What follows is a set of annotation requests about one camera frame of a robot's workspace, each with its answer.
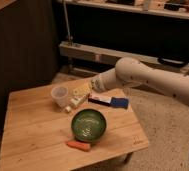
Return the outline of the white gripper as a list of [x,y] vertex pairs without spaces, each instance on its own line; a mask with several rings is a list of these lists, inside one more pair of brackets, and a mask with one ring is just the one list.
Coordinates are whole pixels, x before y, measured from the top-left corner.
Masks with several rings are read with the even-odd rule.
[[84,84],[76,87],[73,90],[73,95],[74,96],[87,95],[91,92],[91,87],[96,92],[104,92],[105,91],[105,87],[102,82],[102,79],[99,75],[97,75],[91,79],[91,85],[89,83],[84,83]]

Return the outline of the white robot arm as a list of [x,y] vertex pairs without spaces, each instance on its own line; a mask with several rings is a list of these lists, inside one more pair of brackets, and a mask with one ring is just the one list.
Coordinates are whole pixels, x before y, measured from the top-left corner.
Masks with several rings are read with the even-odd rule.
[[155,69],[134,58],[121,58],[114,68],[88,80],[88,87],[98,93],[141,84],[189,106],[189,75]]

